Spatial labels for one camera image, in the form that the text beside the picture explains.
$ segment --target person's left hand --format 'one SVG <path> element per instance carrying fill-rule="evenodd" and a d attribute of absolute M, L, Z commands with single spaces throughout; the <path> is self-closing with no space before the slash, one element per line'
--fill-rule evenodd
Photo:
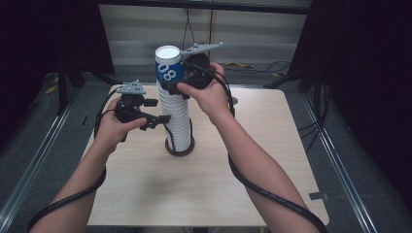
<path fill-rule="evenodd" d="M 120 98 L 114 99 L 107 110 L 113 110 L 116 108 Z M 100 121 L 100 126 L 97 131 L 97 135 L 94 139 L 94 143 L 99 147 L 104 147 L 109 152 L 113 152 L 116 149 L 116 145 L 124 138 L 128 131 L 136 129 L 145 125 L 147 119 L 142 117 L 135 119 L 127 123 L 121 123 L 115 116 L 115 111 L 107 112 Z"/>

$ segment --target number 08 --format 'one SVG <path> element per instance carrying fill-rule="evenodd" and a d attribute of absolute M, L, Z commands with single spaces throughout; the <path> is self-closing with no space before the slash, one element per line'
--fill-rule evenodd
<path fill-rule="evenodd" d="M 169 65 L 159 65 L 157 66 L 157 70 L 163 74 L 163 78 L 167 81 L 171 81 L 173 78 L 176 77 L 176 71 L 169 70 Z"/>

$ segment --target stack of paper cups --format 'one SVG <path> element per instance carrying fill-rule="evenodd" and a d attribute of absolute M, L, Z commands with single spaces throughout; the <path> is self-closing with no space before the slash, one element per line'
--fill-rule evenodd
<path fill-rule="evenodd" d="M 194 143 L 190 134 L 188 100 L 185 100 L 182 95 L 170 95 L 169 91 L 163 89 L 160 84 L 160 82 L 178 81 L 185 77 L 181 51 L 173 46 L 158 48 L 155 51 L 155 68 L 163 114 L 172 116 L 169 123 L 165 124 L 168 129 L 166 148 L 169 152 L 173 151 L 174 155 L 179 155 L 179 152 L 185 155 L 186 152 L 191 151 L 190 146 Z"/>
<path fill-rule="evenodd" d="M 190 147 L 191 141 L 188 100 L 181 95 L 170 95 L 161 88 L 159 81 L 156 84 L 163 114 L 172 116 L 169 123 L 164 125 L 168 129 L 167 146 L 175 152 L 185 151 Z"/>

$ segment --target black curtain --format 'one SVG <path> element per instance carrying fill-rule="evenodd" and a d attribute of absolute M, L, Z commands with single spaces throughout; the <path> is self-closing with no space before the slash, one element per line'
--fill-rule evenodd
<path fill-rule="evenodd" d="M 341 12 L 335 39 L 327 36 L 333 29 L 321 17 L 308 17 L 292 67 L 321 61 L 323 80 L 343 116 L 412 210 L 411 4 L 364 0 L 341 5 L 349 8 Z M 313 76 L 303 76 L 302 83 L 309 87 Z"/>
<path fill-rule="evenodd" d="M 114 74 L 97 4 L 7 1 L 0 6 L 0 28 L 1 145 L 24 117 L 43 77 L 58 71 L 63 56 Z"/>

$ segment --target wall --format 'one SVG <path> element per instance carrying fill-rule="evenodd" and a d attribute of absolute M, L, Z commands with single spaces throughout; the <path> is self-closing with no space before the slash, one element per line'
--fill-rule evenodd
<path fill-rule="evenodd" d="M 219 1 L 243 4 L 309 7 L 310 0 Z M 185 35 L 184 9 L 100 5 L 100 12 L 115 65 L 153 64 L 155 49 L 179 48 Z M 271 63 L 292 60 L 306 16 L 189 10 L 197 43 L 224 42 L 211 52 L 216 62 Z M 189 28 L 184 49 L 193 45 Z"/>

